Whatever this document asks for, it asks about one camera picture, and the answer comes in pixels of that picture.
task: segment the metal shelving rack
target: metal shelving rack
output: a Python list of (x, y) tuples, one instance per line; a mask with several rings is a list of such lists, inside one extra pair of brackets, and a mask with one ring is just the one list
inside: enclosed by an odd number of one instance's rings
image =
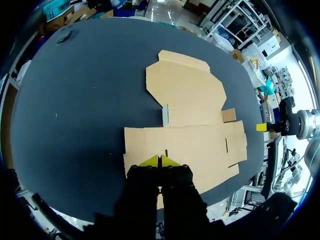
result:
[[(245, 8), (240, 7), (240, 4), (243, 3), (245, 5)], [(217, 30), (218, 27), (224, 28), (229, 34), (231, 34), (235, 39), (237, 39), (240, 42), (240, 45), (238, 46), (238, 49), (243, 48), (247, 43), (249, 43), (253, 38), (257, 37), (259, 41), (261, 41), (261, 37), (259, 36), (259, 33), (264, 30), (267, 26), (266, 22), (258, 15), (258, 13), (252, 8), (250, 2), (248, 0), (238, 0), (235, 2), (234, 5), (230, 5), (229, 11), (223, 15), (220, 16), (220, 19), (217, 23), (215, 23), (211, 28), (210, 32), (206, 36), (206, 38), (210, 38), (214, 32)], [(230, 16), (233, 12), (240, 12), (242, 15), (246, 17), (246, 19), (249, 21), (240, 31), (237, 33), (231, 32), (226, 26), (223, 25), (223, 22), (227, 19), (227, 17)], [(251, 35), (247, 36), (248, 30), (255, 29), (255, 32)], [(239, 33), (244, 33), (247, 36), (246, 40), (241, 40), (237, 35)]]

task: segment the metal rack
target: metal rack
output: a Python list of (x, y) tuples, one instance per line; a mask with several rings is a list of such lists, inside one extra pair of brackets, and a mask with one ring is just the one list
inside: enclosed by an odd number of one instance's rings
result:
[[(217, 30), (218, 27), (222, 27), (225, 29), (230, 35), (232, 35), (235, 39), (237, 39), (240, 42), (240, 45), (238, 46), (238, 49), (243, 48), (247, 43), (249, 43), (253, 38), (257, 37), (259, 41), (261, 41), (261, 37), (259, 36), (259, 33), (264, 30), (267, 26), (266, 21), (263, 20), (258, 13), (252, 8), (250, 2), (248, 0), (237, 0), (233, 5), (227, 6), (227, 9), (229, 8), (229, 11), (225, 15), (221, 14), (219, 17), (219, 20), (213, 24), (213, 26), (210, 28), (210, 32), (207, 34), (206, 38), (210, 38), (214, 32)], [(234, 17), (230, 18), (230, 14), (235, 13)], [(247, 24), (242, 27), (241, 30), (239, 30), (237, 33), (231, 32), (227, 27), (239, 16), (245, 16), (245, 19), (247, 21)], [(247, 35), (248, 30), (255, 30), (254, 33), (251, 35)], [(246, 40), (241, 40), (238, 37), (239, 33), (243, 33), (246, 35)]]

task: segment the teal box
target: teal box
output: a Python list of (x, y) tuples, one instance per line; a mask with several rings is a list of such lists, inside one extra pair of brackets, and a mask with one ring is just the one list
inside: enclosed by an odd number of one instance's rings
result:
[(47, 4), (42, 8), (46, 15), (46, 20), (49, 21), (59, 16), (70, 7), (70, 0), (47, 0)]
[(275, 86), (274, 82), (270, 78), (268, 78), (268, 80), (265, 82), (265, 85), (266, 86), (260, 87), (261, 91), (265, 95), (272, 95), (276, 90), (276, 86)]

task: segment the round table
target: round table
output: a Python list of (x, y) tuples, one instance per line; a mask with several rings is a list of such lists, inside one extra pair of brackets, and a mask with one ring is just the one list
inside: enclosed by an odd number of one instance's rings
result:
[[(70, 32), (63, 43), (57, 40)], [(146, 90), (146, 67), (168, 50), (207, 62), (224, 86), (247, 137), (239, 174), (202, 194), (215, 204), (257, 173), (264, 156), (261, 113), (245, 69), (211, 43), (180, 29), (105, 18), (58, 30), (36, 53), (16, 98), (14, 165), (23, 185), (52, 208), (94, 220), (112, 215), (125, 184), (124, 127), (162, 126), (162, 107)]]

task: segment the cardboard sheet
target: cardboard sheet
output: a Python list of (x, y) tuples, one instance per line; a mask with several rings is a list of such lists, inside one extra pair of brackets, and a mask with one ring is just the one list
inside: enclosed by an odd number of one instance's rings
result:
[(226, 94), (206, 62), (165, 50), (158, 56), (146, 68), (146, 88), (163, 107), (164, 127), (124, 128), (125, 171), (167, 152), (190, 166), (201, 194), (239, 173), (247, 159), (243, 122), (234, 108), (221, 111)]

